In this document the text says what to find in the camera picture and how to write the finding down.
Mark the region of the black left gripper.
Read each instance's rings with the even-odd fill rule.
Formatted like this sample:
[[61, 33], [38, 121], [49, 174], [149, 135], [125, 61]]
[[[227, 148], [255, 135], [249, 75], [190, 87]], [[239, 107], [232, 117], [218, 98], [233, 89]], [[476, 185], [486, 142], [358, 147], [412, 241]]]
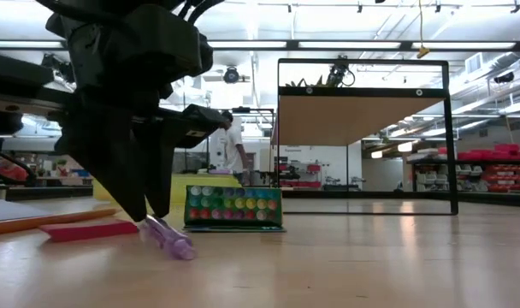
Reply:
[[[48, 1], [75, 88], [51, 87], [52, 68], [0, 55], [0, 135], [22, 128], [25, 105], [59, 123], [56, 148], [88, 171], [135, 221], [145, 196], [170, 209], [174, 148], [192, 148], [222, 124], [216, 110], [164, 111], [173, 84], [208, 71], [213, 50], [196, 28], [210, 1]], [[139, 148], [144, 159], [140, 169]]]

